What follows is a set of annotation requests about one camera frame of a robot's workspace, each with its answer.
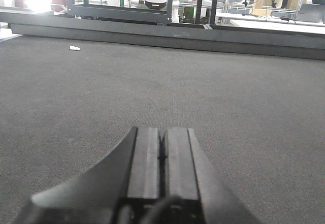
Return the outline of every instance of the black metal frame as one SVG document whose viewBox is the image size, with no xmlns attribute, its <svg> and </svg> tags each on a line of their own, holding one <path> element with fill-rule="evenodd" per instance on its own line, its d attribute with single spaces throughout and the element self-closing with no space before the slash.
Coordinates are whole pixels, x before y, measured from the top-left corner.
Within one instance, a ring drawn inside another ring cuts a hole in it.
<svg viewBox="0 0 325 224">
<path fill-rule="evenodd" d="M 74 0 L 68 0 L 68 14 L 115 20 L 169 24 L 172 21 L 172 3 L 173 0 L 167 0 L 167 9 L 166 11 L 162 11 L 91 5 L 89 4 L 89 0 L 84 0 L 83 4 L 76 5 Z"/>
<path fill-rule="evenodd" d="M 6 11 L 0 11 L 0 21 L 10 23 L 13 33 L 22 35 L 319 60 L 325 57 L 322 34 L 182 23 L 157 26 Z"/>
<path fill-rule="evenodd" d="M 203 0 L 197 1 L 197 11 L 196 11 L 195 22 L 194 22 L 195 24 L 200 24 L 202 1 Z M 215 14 L 217 10 L 217 4 L 218 4 L 218 0 L 212 0 L 210 17 L 209 17 L 209 24 L 211 25 L 215 24 Z"/>
</svg>

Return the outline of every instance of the gray carpet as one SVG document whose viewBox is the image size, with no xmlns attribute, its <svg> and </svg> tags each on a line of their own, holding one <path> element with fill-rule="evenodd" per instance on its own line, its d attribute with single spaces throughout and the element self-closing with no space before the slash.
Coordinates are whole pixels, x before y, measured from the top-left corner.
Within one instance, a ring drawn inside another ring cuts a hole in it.
<svg viewBox="0 0 325 224">
<path fill-rule="evenodd" d="M 263 222 L 325 223 L 325 62 L 30 37 L 0 43 L 0 223 L 132 125 L 194 128 Z"/>
</svg>

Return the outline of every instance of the table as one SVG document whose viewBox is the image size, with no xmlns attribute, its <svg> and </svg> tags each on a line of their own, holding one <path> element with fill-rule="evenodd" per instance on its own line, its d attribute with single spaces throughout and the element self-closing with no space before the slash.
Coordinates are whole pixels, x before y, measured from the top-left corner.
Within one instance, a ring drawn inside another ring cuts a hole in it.
<svg viewBox="0 0 325 224">
<path fill-rule="evenodd" d="M 303 26 L 315 26 L 315 27 L 325 27 L 325 24 L 322 22 L 301 22 L 301 21 L 293 21 L 290 22 L 281 20 L 279 17 L 256 17 L 252 15 L 241 15 L 241 14 L 232 14 L 232 13 L 216 13 L 216 18 L 226 18 L 232 20 L 246 20 L 246 21 L 255 21 L 255 22 L 276 22 L 276 23 L 283 23 L 283 24 L 296 24 L 296 25 L 303 25 Z"/>
<path fill-rule="evenodd" d="M 15 37 L 18 37 L 21 35 L 16 35 L 11 32 L 11 29 L 9 28 L 0 28 L 0 42 L 9 40 Z"/>
<path fill-rule="evenodd" d="M 258 22 L 258 21 L 248 21 L 248 20 L 238 20 L 231 19 L 230 23 L 237 27 L 247 27 L 247 28 L 260 28 L 260 29 L 270 29 L 270 30 L 284 30 L 293 32 L 304 32 L 304 33 L 314 33 L 314 34 L 324 34 L 325 35 L 325 25 L 322 26 L 310 26 L 310 25 L 295 25 L 291 23 L 278 23 L 278 22 Z"/>
</svg>

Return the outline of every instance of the desk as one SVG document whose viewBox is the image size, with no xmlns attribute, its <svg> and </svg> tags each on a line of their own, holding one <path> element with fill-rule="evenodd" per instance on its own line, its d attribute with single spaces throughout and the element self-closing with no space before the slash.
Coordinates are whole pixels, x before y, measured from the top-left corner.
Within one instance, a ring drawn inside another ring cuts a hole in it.
<svg viewBox="0 0 325 224">
<path fill-rule="evenodd" d="M 0 42 L 9 40 L 9 39 L 12 39 L 12 38 L 15 38 L 18 36 L 21 36 L 21 35 L 13 34 L 11 32 L 11 29 L 9 29 L 9 28 L 1 28 L 0 29 Z"/>
<path fill-rule="evenodd" d="M 234 20 L 234 19 L 231 19 L 230 23 L 237 27 L 325 34 L 325 25 L 323 25 L 323 27 L 322 26 L 309 26 L 309 25 L 302 26 L 301 24 L 300 25 L 292 25 L 291 23 L 286 24 L 286 23 L 277 23 L 277 22 L 255 22 L 255 21 Z"/>
<path fill-rule="evenodd" d="M 8 23 L 0 22 L 0 28 L 8 28 Z"/>
<path fill-rule="evenodd" d="M 245 6 L 241 2 L 234 2 L 232 4 L 227 5 L 228 10 L 238 9 L 238 10 L 248 10 L 250 12 L 252 10 L 252 7 L 253 6 L 250 4 Z M 270 11 L 270 13 L 272 13 L 272 12 L 280 12 L 280 13 L 285 13 L 285 14 L 287 14 L 287 13 L 295 14 L 296 13 L 296 10 L 293 10 L 293 9 L 272 8 L 272 7 L 267 7 L 267 6 L 263 6 L 263 9 L 267 9 L 268 11 Z"/>
<path fill-rule="evenodd" d="M 252 15 L 240 15 L 240 14 L 232 14 L 232 13 L 216 13 L 216 18 L 226 18 L 232 20 L 245 20 L 245 21 L 255 21 L 255 22 L 276 22 L 282 24 L 295 24 L 295 25 L 303 25 L 303 26 L 316 26 L 316 27 L 325 27 L 325 24 L 322 22 L 301 22 L 301 21 L 284 21 L 279 17 L 255 17 Z"/>
</svg>

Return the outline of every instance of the computer monitor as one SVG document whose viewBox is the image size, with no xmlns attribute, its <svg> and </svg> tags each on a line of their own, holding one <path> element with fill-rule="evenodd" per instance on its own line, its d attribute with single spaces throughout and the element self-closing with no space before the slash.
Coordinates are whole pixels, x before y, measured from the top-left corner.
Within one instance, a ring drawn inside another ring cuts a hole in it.
<svg viewBox="0 0 325 224">
<path fill-rule="evenodd" d="M 325 6 L 316 4 L 302 4 L 297 14 L 296 21 L 323 22 L 325 17 Z"/>
</svg>

